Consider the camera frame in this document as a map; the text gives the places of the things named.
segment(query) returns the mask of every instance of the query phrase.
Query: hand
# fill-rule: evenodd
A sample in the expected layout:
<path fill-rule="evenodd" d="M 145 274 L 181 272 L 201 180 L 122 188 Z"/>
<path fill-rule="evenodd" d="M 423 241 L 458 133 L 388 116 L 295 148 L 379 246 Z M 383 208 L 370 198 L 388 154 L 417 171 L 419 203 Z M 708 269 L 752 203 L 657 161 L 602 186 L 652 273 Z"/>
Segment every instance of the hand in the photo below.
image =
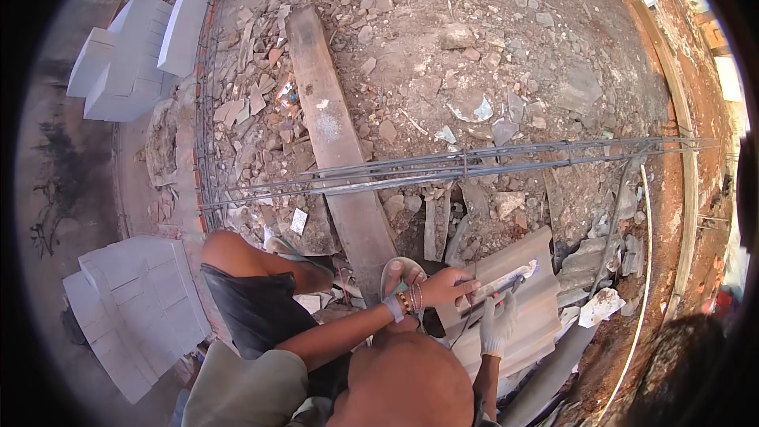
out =
<path fill-rule="evenodd" d="M 480 323 L 480 356 L 503 359 L 506 343 L 512 337 L 517 322 L 517 301 L 511 290 L 499 297 L 485 299 L 485 311 Z"/>
<path fill-rule="evenodd" d="M 462 268 L 449 267 L 425 280 L 419 287 L 425 307 L 444 306 L 449 302 L 455 302 L 458 307 L 465 295 L 474 295 L 480 288 L 480 282 Z"/>

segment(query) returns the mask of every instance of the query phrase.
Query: wooden board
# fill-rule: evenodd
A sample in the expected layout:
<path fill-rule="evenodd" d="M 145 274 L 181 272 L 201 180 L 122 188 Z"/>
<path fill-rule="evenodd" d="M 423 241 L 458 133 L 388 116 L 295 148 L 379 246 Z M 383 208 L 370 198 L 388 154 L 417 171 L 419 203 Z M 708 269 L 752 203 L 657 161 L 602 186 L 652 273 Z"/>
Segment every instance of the wooden board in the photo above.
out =
<path fill-rule="evenodd" d="M 675 118 L 681 137 L 695 137 L 691 113 L 688 109 L 688 100 L 682 81 L 675 64 L 675 58 L 666 48 L 666 43 L 657 27 L 651 11 L 640 2 L 632 0 L 640 21 L 648 32 L 653 44 L 653 49 L 659 56 L 662 71 L 669 86 L 669 94 L 672 95 L 672 104 L 675 107 Z M 682 210 L 682 241 L 680 242 L 680 259 L 677 264 L 675 283 L 672 287 L 672 295 L 664 312 L 664 321 L 677 317 L 678 306 L 688 285 L 688 276 L 691 273 L 691 263 L 696 244 L 696 214 L 698 209 L 698 168 L 696 154 L 694 152 L 682 153 L 682 193 L 684 197 Z"/>
<path fill-rule="evenodd" d="M 329 55 L 317 10 L 297 9 L 286 25 L 300 107 L 317 166 L 361 164 L 361 146 L 347 113 L 346 100 Z M 352 179 L 351 183 L 360 183 Z M 345 182 L 332 182 L 332 185 Z M 329 211 L 368 306 L 379 303 L 380 275 L 398 255 L 392 229 L 374 191 L 327 196 Z"/>

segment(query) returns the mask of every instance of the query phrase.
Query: black shorts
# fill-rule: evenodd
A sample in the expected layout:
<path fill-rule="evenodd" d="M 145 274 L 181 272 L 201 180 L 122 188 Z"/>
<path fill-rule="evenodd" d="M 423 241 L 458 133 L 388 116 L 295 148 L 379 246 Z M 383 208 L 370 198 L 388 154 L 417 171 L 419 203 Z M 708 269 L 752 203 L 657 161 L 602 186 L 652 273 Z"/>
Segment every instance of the black shorts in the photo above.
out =
<path fill-rule="evenodd" d="M 265 277 L 233 278 L 208 264 L 200 265 L 216 306 L 243 359 L 257 359 L 281 342 L 318 325 L 292 296 L 292 272 Z M 308 396 L 333 401 L 347 388 L 351 354 L 308 373 Z"/>

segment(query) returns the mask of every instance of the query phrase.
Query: gloved hand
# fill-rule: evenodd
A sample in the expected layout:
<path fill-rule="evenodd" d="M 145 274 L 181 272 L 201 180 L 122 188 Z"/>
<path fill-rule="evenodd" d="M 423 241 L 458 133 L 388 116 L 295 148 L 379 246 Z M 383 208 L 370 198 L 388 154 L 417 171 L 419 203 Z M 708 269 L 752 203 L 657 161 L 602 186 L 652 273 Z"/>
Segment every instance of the gloved hand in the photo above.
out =
<path fill-rule="evenodd" d="M 517 301 L 511 290 L 498 297 L 485 299 L 485 312 L 480 322 L 480 356 L 503 359 L 506 343 L 512 337 L 517 322 Z"/>

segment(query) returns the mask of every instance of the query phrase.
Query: wristband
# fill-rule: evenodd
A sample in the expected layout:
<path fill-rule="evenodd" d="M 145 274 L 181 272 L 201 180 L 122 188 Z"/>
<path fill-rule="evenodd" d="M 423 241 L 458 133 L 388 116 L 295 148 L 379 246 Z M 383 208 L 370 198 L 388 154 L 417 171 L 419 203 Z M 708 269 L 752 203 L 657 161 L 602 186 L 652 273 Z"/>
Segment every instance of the wristband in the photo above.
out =
<path fill-rule="evenodd" d="M 401 309 L 401 303 L 398 301 L 398 299 L 395 298 L 394 295 L 385 297 L 382 303 L 385 304 L 387 308 L 390 308 L 390 313 L 393 315 L 395 323 L 400 323 L 403 321 L 403 310 Z"/>

